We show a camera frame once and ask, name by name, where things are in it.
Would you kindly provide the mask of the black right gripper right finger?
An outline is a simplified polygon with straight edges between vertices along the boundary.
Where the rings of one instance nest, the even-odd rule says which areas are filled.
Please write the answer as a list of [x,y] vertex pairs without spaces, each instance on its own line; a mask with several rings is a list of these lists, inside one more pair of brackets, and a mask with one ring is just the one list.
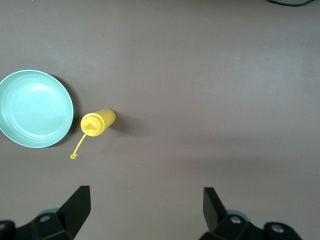
[[203,189],[203,215],[208,231],[202,240],[300,240],[297,232],[281,222],[253,225],[238,213],[228,213],[212,187]]

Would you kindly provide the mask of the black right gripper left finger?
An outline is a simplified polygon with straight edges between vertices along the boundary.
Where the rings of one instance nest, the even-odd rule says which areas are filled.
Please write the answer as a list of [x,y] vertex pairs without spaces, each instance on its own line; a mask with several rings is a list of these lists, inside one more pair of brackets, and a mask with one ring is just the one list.
[[73,240],[90,212],[90,187],[80,186],[59,209],[46,210],[23,226],[16,227],[12,220],[1,220],[0,238],[2,240]]

